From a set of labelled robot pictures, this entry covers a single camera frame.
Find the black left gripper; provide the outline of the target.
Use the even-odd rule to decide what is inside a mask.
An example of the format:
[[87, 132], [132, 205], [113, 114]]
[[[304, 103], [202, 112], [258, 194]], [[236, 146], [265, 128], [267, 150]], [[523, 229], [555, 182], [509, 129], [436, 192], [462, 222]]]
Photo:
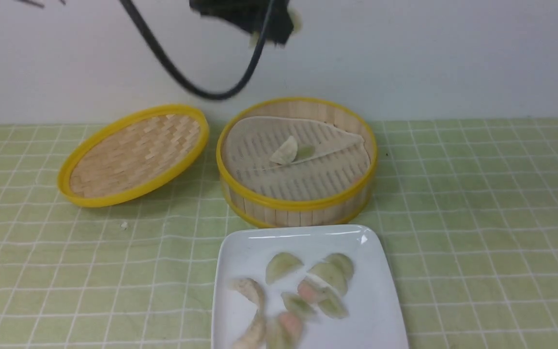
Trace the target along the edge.
[[265, 31], [266, 41], [285, 46], [295, 32], [295, 19], [288, 0], [191, 0], [190, 9], [202, 17], [224, 20], [257, 40]]

